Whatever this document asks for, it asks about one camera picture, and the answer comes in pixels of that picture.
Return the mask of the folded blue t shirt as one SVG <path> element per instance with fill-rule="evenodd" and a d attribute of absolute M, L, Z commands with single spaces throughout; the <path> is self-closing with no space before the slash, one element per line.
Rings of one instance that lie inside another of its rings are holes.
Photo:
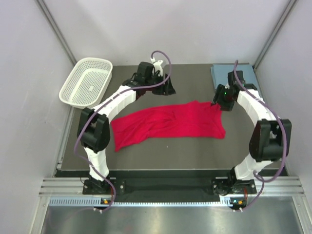
<path fill-rule="evenodd" d="M 214 89 L 219 84 L 226 85 L 228 83 L 228 73 L 233 71 L 233 64 L 213 64 L 211 67 L 211 74 L 213 78 Z M 252 83 L 259 90 L 254 70 L 249 64 L 242 64 L 237 66 L 237 71 L 243 71 L 243 77 L 246 83 Z"/>

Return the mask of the left aluminium corner post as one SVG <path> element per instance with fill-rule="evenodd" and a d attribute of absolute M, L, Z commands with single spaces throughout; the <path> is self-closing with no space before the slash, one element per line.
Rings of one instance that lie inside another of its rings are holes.
<path fill-rule="evenodd" d="M 48 24 L 50 25 L 52 31 L 54 32 L 58 42 L 60 43 L 61 47 L 63 48 L 67 58 L 74 66 L 77 63 L 77 60 L 65 38 L 61 29 L 59 28 L 56 20 L 54 19 L 48 5 L 44 0 L 34 0 L 36 5 L 38 6 L 39 10 L 42 12 L 44 18 L 47 20 Z"/>

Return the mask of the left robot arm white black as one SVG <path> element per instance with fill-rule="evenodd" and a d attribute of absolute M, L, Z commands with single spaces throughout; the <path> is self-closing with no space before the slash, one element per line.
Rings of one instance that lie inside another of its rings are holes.
<path fill-rule="evenodd" d="M 163 73 L 163 68 L 163 60 L 153 58 L 151 62 L 141 62 L 131 78 L 125 80 L 103 103 L 81 111 L 77 141 L 88 157 L 90 172 L 87 186 L 94 187 L 99 193 L 108 192 L 111 186 L 106 178 L 109 175 L 106 147 L 111 138 L 111 121 L 148 91 L 161 96 L 175 94 L 170 75 Z"/>

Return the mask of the white perforated plastic basket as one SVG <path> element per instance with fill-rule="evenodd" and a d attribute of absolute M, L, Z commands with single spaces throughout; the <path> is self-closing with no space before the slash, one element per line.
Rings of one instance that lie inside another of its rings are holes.
<path fill-rule="evenodd" d="M 78 109 L 99 105 L 112 78 L 112 70 L 112 63 L 106 59 L 79 60 L 59 92 L 60 101 Z"/>

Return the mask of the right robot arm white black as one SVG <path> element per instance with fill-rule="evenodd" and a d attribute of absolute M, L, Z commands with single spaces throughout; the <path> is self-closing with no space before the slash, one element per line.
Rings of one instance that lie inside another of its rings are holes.
<path fill-rule="evenodd" d="M 260 97 L 256 86 L 246 83 L 243 72 L 233 70 L 228 73 L 228 83 L 216 88 L 213 105 L 218 104 L 222 111 L 231 111 L 234 104 L 239 104 L 254 125 L 249 142 L 249 153 L 245 159 L 230 171 L 228 188 L 239 193 L 245 188 L 245 181 L 261 177 L 258 173 L 276 161 L 281 165 L 276 176 L 282 172 L 289 153 L 292 123 L 280 119 Z"/>

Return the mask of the right aluminium corner post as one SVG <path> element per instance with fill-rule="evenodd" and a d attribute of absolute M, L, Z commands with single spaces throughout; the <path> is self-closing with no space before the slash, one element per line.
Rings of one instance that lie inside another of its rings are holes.
<path fill-rule="evenodd" d="M 260 66 L 261 62 L 263 61 L 264 57 L 268 53 L 270 47 L 272 46 L 273 42 L 277 38 L 279 32 L 281 31 L 282 27 L 284 26 L 285 22 L 287 21 L 288 17 L 290 16 L 291 12 L 295 8 L 298 0 L 288 0 L 286 6 L 284 7 L 281 15 L 279 16 L 273 30 L 270 32 L 269 37 L 267 38 L 264 46 L 262 47 L 257 59 L 253 64 L 253 70 L 256 71 L 257 68 Z"/>

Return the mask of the red t shirt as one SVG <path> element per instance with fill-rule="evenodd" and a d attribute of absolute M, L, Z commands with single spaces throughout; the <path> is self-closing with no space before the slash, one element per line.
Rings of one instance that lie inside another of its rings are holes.
<path fill-rule="evenodd" d="M 224 139 L 219 105 L 192 101 L 152 107 L 114 119 L 115 151 L 149 138 L 209 137 Z"/>

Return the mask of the aluminium corner post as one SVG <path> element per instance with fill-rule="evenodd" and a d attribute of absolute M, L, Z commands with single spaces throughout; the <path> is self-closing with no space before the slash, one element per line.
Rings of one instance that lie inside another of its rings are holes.
<path fill-rule="evenodd" d="M 284 26 L 285 22 L 287 21 L 288 17 L 290 16 L 291 12 L 295 8 L 298 0 L 288 0 L 286 6 L 284 7 L 281 15 L 279 16 L 273 30 L 270 32 L 269 37 L 267 38 L 264 46 L 262 47 L 257 59 L 253 64 L 253 70 L 256 71 L 257 68 L 260 66 L 261 62 L 263 61 L 264 57 L 268 53 L 270 47 L 272 46 L 273 42 L 277 38 L 279 32 L 281 31 L 282 27 Z"/>
<path fill-rule="evenodd" d="M 39 10 L 42 12 L 44 18 L 47 20 L 48 24 L 50 25 L 52 31 L 54 32 L 58 42 L 60 43 L 61 47 L 63 48 L 67 58 L 74 66 L 77 63 L 77 60 L 65 38 L 61 29 L 59 28 L 56 20 L 54 19 L 48 5 L 44 0 L 34 0 L 36 5 L 38 6 Z"/>

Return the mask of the aluminium frame rail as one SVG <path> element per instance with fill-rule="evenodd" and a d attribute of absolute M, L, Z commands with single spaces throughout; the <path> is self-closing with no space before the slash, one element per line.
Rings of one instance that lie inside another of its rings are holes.
<path fill-rule="evenodd" d="M 39 194 L 41 196 L 78 196 L 82 195 L 83 182 L 87 178 L 53 177 L 45 178 Z M 298 177 L 280 176 L 275 181 L 265 184 L 261 196 L 304 196 L 304 189 Z"/>

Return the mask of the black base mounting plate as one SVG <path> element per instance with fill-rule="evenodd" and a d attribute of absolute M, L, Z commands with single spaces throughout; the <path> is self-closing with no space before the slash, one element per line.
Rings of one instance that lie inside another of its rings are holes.
<path fill-rule="evenodd" d="M 256 193 L 253 179 L 238 180 L 231 170 L 113 170 L 105 180 L 91 176 L 85 180 L 83 194 L 101 195 L 112 190 L 118 195 L 138 191 L 201 191 L 209 195 Z"/>

